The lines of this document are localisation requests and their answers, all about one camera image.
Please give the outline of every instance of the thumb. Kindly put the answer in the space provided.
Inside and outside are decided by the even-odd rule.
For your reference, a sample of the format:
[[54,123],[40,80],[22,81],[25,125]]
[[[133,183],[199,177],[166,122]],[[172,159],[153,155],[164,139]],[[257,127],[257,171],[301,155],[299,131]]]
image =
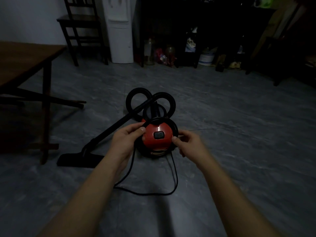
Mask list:
[[130,133],[128,136],[130,137],[130,139],[132,139],[132,141],[134,142],[138,137],[140,137],[142,134],[144,134],[146,131],[145,127],[140,127],[138,128],[136,131]]
[[185,142],[181,141],[178,137],[173,136],[172,137],[172,142],[178,146],[180,149],[183,149],[185,146]]

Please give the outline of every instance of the wooden chair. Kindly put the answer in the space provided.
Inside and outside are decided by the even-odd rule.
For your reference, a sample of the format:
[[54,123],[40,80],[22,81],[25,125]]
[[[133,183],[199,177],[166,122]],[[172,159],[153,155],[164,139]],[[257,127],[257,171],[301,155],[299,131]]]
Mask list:
[[[106,51],[103,42],[100,18],[97,15],[97,9],[95,6],[95,1],[91,0],[92,3],[89,3],[88,0],[72,0],[69,2],[68,0],[64,0],[67,8],[68,15],[64,15],[57,19],[59,22],[61,29],[64,33],[69,52],[72,56],[75,66],[78,65],[76,53],[71,45],[70,40],[77,40],[78,47],[81,47],[81,43],[100,43],[101,44],[101,55],[104,58],[104,63],[108,65],[108,61],[106,58]],[[93,8],[94,15],[78,15],[72,14],[70,7],[88,7]],[[72,27],[74,31],[74,36],[69,36],[66,30],[66,27]],[[92,28],[97,29],[99,36],[90,37],[90,36],[79,36],[76,28]]]

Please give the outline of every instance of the vacuum cleaner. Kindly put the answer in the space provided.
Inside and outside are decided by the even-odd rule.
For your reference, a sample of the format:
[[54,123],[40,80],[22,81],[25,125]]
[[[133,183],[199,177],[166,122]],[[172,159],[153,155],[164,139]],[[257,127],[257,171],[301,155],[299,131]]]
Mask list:
[[[132,98],[136,94],[140,93],[144,94],[147,97],[147,100],[137,106],[135,109],[133,109],[131,106]],[[157,100],[161,98],[168,100],[170,104],[170,109],[168,112],[162,105],[157,103]],[[178,128],[176,124],[170,119],[176,109],[174,98],[166,92],[158,92],[152,95],[150,91],[145,88],[135,88],[130,91],[130,93],[126,97],[126,109],[128,111],[127,115],[118,120],[100,135],[93,138],[82,148],[81,152],[61,155],[57,161],[57,165],[65,167],[95,168],[103,159],[104,155],[95,155],[92,154],[91,151],[94,150],[94,148],[100,141],[105,139],[111,133],[116,131],[116,129],[118,129],[128,120],[133,118],[138,122],[144,122],[143,127],[146,128],[146,132],[142,136],[144,136],[145,138],[144,141],[142,140],[142,136],[136,139],[134,143],[134,151],[130,168],[127,174],[114,185],[114,188],[141,196],[171,195],[173,192],[176,191],[176,188],[178,186],[178,175],[172,156],[172,151],[176,148],[176,146],[172,143],[171,140],[173,136],[178,136]],[[136,149],[140,152],[141,155],[150,158],[159,158],[161,156],[166,156],[169,153],[171,154],[176,175],[176,184],[173,191],[171,191],[170,193],[137,193],[118,186],[124,179],[126,179],[126,177],[130,174],[132,170]]]

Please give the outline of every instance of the power cord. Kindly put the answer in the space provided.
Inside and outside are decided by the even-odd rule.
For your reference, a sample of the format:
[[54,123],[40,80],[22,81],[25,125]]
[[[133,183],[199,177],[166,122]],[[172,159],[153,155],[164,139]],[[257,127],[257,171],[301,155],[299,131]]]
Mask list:
[[171,153],[171,159],[172,159],[172,162],[173,162],[173,166],[174,166],[174,172],[176,174],[176,185],[173,189],[173,191],[169,192],[169,193],[137,193],[137,192],[134,192],[134,191],[131,191],[129,189],[126,189],[126,188],[123,188],[123,187],[119,187],[118,185],[120,183],[123,182],[123,180],[126,179],[126,177],[128,177],[128,175],[130,174],[131,170],[132,170],[132,167],[133,167],[133,163],[134,163],[134,158],[135,158],[135,152],[136,152],[136,147],[134,148],[134,151],[133,151],[133,156],[132,156],[132,161],[131,161],[131,166],[127,172],[127,174],[118,182],[114,185],[114,189],[118,189],[118,190],[122,190],[122,191],[127,191],[127,192],[130,192],[134,195],[140,195],[140,196],[167,196],[167,195],[171,195],[173,192],[176,191],[177,187],[178,187],[178,174],[177,174],[177,169],[176,169],[176,164],[174,163],[174,159],[173,159],[173,156],[172,156],[172,152]]

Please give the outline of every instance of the wooden table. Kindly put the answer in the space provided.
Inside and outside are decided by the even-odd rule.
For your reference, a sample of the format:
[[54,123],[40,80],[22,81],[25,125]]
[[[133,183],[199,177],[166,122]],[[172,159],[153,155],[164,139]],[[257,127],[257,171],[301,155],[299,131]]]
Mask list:
[[[0,41],[0,94],[16,97],[0,97],[0,104],[24,106],[23,101],[41,101],[44,114],[44,131],[41,143],[33,143],[29,149],[40,149],[41,164],[46,163],[49,150],[57,150],[59,144],[49,143],[50,103],[83,108],[85,101],[64,100],[50,96],[52,60],[66,46],[16,43]],[[18,88],[32,75],[43,68],[43,93]]]

